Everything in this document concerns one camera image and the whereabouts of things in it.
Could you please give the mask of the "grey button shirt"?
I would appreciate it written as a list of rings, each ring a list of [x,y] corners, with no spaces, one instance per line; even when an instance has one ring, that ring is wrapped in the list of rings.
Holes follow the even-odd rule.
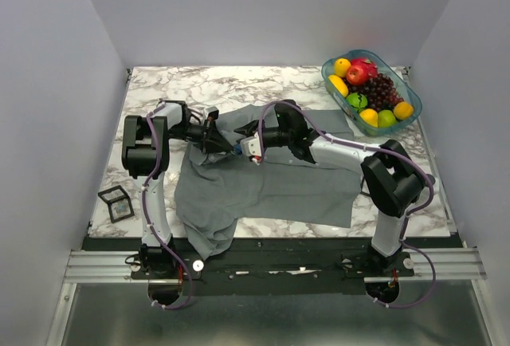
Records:
[[[239,218],[349,227],[360,181],[356,171],[298,160],[286,147],[267,149],[257,166],[243,155],[205,155],[189,144],[175,189],[176,215],[207,259],[230,247]]]

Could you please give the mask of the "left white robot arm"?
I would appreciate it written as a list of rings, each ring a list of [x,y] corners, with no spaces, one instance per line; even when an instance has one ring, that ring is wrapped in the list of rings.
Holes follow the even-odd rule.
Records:
[[[215,107],[205,108],[202,117],[197,117],[184,101],[160,100],[146,116],[124,119],[121,160],[139,195],[144,224],[139,263],[157,277],[167,278],[175,271],[191,276],[175,252],[167,220],[164,179],[170,165],[170,140],[196,144],[206,155],[229,153],[233,146],[218,130],[218,117]]]

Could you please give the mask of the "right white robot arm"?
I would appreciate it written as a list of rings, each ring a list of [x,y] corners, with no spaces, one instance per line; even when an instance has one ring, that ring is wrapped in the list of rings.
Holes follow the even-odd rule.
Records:
[[[365,266],[378,276],[397,266],[410,216],[434,198],[433,179],[399,142],[375,145],[340,139],[318,129],[292,100],[267,104],[258,119],[235,132],[243,137],[239,142],[243,155],[254,163],[264,161],[271,147],[287,147],[299,160],[360,174],[378,209]]]

